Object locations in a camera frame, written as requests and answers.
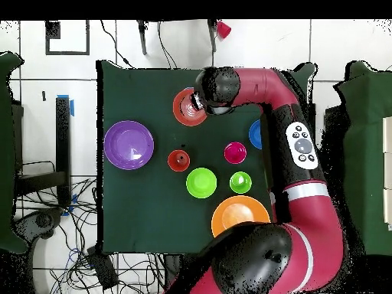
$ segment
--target red cup on floor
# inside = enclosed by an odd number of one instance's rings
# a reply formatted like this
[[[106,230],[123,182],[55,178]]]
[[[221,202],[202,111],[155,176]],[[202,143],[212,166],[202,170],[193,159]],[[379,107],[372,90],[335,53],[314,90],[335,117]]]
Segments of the red cup on floor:
[[[224,148],[224,157],[229,163],[238,164],[245,160],[247,149],[242,143],[232,142]]]
[[[217,33],[219,34],[219,36],[221,36],[222,38],[226,38],[230,32],[231,28],[227,26],[224,22],[219,21],[217,23]]]
[[[183,172],[190,163],[189,155],[184,150],[174,150],[168,155],[168,166],[175,172]]]

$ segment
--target orange bowl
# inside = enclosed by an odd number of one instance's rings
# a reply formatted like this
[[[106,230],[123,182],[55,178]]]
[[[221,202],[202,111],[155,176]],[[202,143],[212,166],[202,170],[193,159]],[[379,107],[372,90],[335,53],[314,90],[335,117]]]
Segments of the orange bowl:
[[[211,229],[214,237],[229,227],[242,222],[270,222],[266,208],[256,199],[245,195],[237,195],[224,200],[215,210]]]

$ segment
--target white tile floor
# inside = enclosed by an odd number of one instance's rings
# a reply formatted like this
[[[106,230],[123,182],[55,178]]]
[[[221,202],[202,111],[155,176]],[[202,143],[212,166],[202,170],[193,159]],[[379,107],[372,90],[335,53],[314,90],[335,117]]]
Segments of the white tile floor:
[[[390,20],[226,20],[232,31],[225,40],[217,38],[215,66],[277,67],[293,69],[297,64],[311,61],[318,64],[313,88],[316,105],[316,142],[320,142],[326,108],[340,103],[332,88],[343,80],[345,65],[351,60],[366,60],[377,69],[392,65],[392,36]],[[53,51],[84,51],[86,48],[85,21],[60,21],[61,39],[51,40]],[[158,39],[157,24],[150,23],[145,33],[147,55],[142,54],[136,21],[103,21],[105,29],[116,40],[118,51],[131,65],[139,68],[167,67]],[[211,65],[211,43],[205,20],[168,21],[162,23],[162,42],[178,67],[198,69]],[[96,177],[96,68],[95,61],[104,59],[126,67],[116,55],[113,40],[100,21],[90,21],[89,56],[45,55],[43,21],[1,21],[0,51],[20,54],[24,64],[11,74],[13,97],[24,106],[23,155],[24,162],[55,161],[54,101],[56,95],[67,94],[74,100],[75,114],[71,117],[72,181]],[[33,165],[24,172],[50,171],[49,165]],[[83,200],[93,202],[91,192]],[[24,210],[29,203],[24,201]],[[87,219],[96,222],[96,215]],[[62,217],[61,226],[70,245],[75,245],[74,224]],[[84,225],[88,245],[96,240],[96,226]],[[40,240],[34,255],[34,281],[38,294],[49,294],[54,284],[49,269],[57,276],[63,273],[69,250],[64,234],[57,228],[49,240]],[[146,270],[148,259],[143,254],[114,255],[114,265],[125,283],[145,283],[154,278]],[[129,265],[140,263],[135,271]],[[91,284],[95,279],[89,278]],[[146,293],[145,286],[137,286]],[[157,285],[150,292],[157,292]],[[113,289],[114,294],[137,294],[126,286]],[[72,291],[71,294],[87,294]],[[103,294],[92,289],[91,294]]]

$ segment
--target green tabletop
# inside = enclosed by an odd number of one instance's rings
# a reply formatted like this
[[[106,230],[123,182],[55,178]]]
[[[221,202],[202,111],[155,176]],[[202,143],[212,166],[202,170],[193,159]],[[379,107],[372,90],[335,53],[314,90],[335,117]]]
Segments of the green tabletop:
[[[118,121],[135,120],[149,129],[155,146],[151,160],[132,171],[119,169],[104,157],[104,251],[198,253],[213,239],[214,210],[235,195],[229,180],[238,171],[252,178],[247,195],[272,215],[261,150],[248,139],[250,126],[260,117],[256,105],[239,107],[225,116],[209,116],[199,126],[183,126],[173,115],[173,99],[193,86],[199,70],[124,70],[106,61],[101,64],[103,131]],[[305,84],[311,72],[303,73]],[[247,157],[239,165],[224,158],[224,147],[232,141],[247,148]],[[175,149],[189,154],[191,164],[186,171],[168,167],[168,155]],[[198,167],[209,168],[217,176],[217,190],[209,198],[197,199],[187,192],[186,178]]]

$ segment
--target green cushion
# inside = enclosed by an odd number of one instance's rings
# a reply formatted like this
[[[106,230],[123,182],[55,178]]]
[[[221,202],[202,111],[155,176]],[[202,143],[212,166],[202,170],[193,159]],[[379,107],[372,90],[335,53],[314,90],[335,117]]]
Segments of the green cushion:
[[[11,228],[14,207],[15,180],[15,138],[12,119],[9,77],[21,65],[18,55],[5,52],[0,54],[0,139],[2,158],[0,158],[0,249],[12,253],[24,253],[26,243],[17,237]]]
[[[392,116],[392,73],[358,61],[338,85],[351,126],[345,134],[344,189],[367,254],[392,255],[392,232],[384,223],[382,119]]]

